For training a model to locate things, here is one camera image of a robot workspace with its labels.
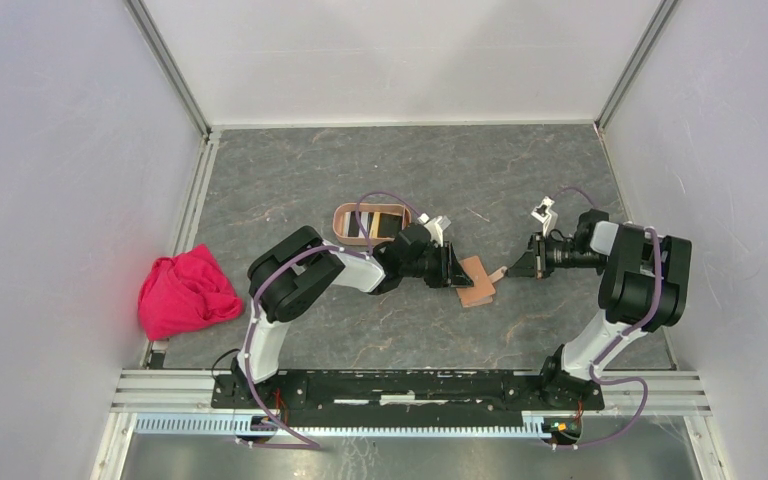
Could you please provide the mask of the tan leather card holder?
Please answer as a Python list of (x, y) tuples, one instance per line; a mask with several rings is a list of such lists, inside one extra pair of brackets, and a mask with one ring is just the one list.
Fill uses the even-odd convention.
[(496, 294), (495, 284), (505, 276), (508, 268), (501, 266), (492, 273), (488, 273), (479, 256), (464, 259), (462, 266), (473, 281), (473, 285), (457, 288), (461, 305), (464, 308), (472, 308), (492, 303)]

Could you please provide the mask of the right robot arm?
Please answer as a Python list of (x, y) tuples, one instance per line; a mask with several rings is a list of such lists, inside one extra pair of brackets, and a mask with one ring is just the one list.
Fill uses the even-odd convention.
[(615, 223), (590, 209), (576, 231), (537, 232), (506, 274), (546, 279), (558, 269), (592, 269), (601, 278), (598, 311), (584, 330), (548, 357), (537, 392), (551, 408), (589, 395), (598, 375), (631, 342), (682, 317), (688, 294), (692, 244), (638, 225)]

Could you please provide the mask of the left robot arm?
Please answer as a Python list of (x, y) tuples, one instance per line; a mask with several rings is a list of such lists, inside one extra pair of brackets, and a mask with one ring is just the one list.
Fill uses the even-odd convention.
[(444, 228), (412, 223), (370, 253), (324, 240), (303, 226), (254, 261), (248, 271), (252, 311), (237, 363), (242, 371), (235, 392), (250, 407), (266, 405), (274, 394), (272, 377), (289, 324), (331, 286), (381, 295), (405, 278), (432, 289), (472, 287)]

